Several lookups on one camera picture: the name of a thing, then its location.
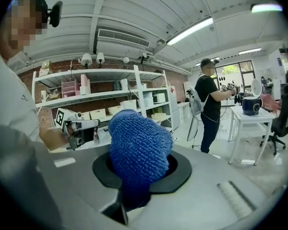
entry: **blue microfiber cloth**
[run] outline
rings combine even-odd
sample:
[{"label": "blue microfiber cloth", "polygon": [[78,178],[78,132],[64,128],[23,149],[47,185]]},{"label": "blue microfiber cloth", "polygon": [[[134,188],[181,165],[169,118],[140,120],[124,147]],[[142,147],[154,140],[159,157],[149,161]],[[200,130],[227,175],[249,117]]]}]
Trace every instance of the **blue microfiber cloth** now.
[{"label": "blue microfiber cloth", "polygon": [[149,196],[150,184],[168,170],[171,134],[132,109],[115,114],[108,129],[110,157],[114,173],[122,180],[124,203],[136,208]]}]

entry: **floor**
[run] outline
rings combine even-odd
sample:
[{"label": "floor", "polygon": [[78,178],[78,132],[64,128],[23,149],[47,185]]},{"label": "floor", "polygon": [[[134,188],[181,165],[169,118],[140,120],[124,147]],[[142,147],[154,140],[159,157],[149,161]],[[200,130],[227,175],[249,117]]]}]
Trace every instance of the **floor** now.
[{"label": "floor", "polygon": [[[216,139],[210,146],[209,154],[214,155],[219,159],[229,160],[232,154],[234,141],[228,142],[231,111],[230,108],[221,109],[220,128]],[[184,120],[173,133],[174,143],[183,147],[192,149],[194,144],[195,150],[200,150],[201,142],[203,139],[204,126],[200,121],[198,133],[194,140],[187,142],[187,135],[190,128],[191,120]],[[237,132],[238,127],[235,125],[233,132]],[[288,184],[288,134],[280,138],[286,143],[286,149],[282,149],[282,145],[278,144],[277,155],[273,155],[273,145],[271,142],[267,143],[264,153],[259,160],[257,166],[253,163],[259,155],[259,144],[262,140],[263,134],[258,134],[259,137],[248,137],[248,134],[243,134],[240,140],[240,147],[234,158],[231,166],[240,171],[244,176],[249,178],[253,183],[258,185],[267,196],[280,185]]]}]

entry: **chair base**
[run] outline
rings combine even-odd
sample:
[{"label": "chair base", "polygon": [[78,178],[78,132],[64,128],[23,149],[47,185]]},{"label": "chair base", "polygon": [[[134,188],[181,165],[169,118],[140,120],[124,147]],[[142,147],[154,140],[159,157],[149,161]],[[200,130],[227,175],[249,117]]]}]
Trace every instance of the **chair base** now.
[{"label": "chair base", "polygon": [[273,142],[273,146],[274,146],[274,153],[273,153],[273,155],[274,155],[274,156],[277,154],[277,151],[276,151],[276,143],[277,143],[277,142],[283,145],[283,149],[286,148],[286,144],[285,144],[283,141],[281,141],[280,139],[278,139],[276,135],[269,136],[268,141]]}]

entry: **ceiling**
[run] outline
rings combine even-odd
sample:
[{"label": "ceiling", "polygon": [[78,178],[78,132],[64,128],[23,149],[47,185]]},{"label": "ceiling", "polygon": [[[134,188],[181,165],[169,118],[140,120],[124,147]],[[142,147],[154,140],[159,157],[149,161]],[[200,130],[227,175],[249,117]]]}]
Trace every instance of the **ceiling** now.
[{"label": "ceiling", "polygon": [[[57,1],[46,0],[49,7]],[[20,66],[22,71],[39,60],[72,59],[85,52],[92,55],[103,52],[113,58],[128,56],[134,60],[147,52],[152,55],[147,63],[189,74],[188,70],[204,57],[226,58],[254,47],[262,47],[263,52],[269,53],[288,38],[288,25],[281,13],[250,11],[253,3],[274,0],[61,1],[59,26],[48,26],[25,49],[27,60],[31,61]],[[208,16],[213,17],[214,24],[167,46],[167,40]],[[149,47],[99,38],[100,28],[137,36],[149,41]]]}]

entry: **dark pants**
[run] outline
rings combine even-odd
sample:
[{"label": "dark pants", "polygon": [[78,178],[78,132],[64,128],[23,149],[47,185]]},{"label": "dark pants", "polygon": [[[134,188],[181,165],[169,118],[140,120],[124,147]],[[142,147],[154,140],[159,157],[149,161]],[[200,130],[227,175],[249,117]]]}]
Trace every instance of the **dark pants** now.
[{"label": "dark pants", "polygon": [[220,119],[218,119],[216,123],[204,116],[203,114],[201,114],[201,118],[204,124],[204,137],[202,140],[201,151],[208,153],[211,143],[216,138],[216,134],[220,125]]}]

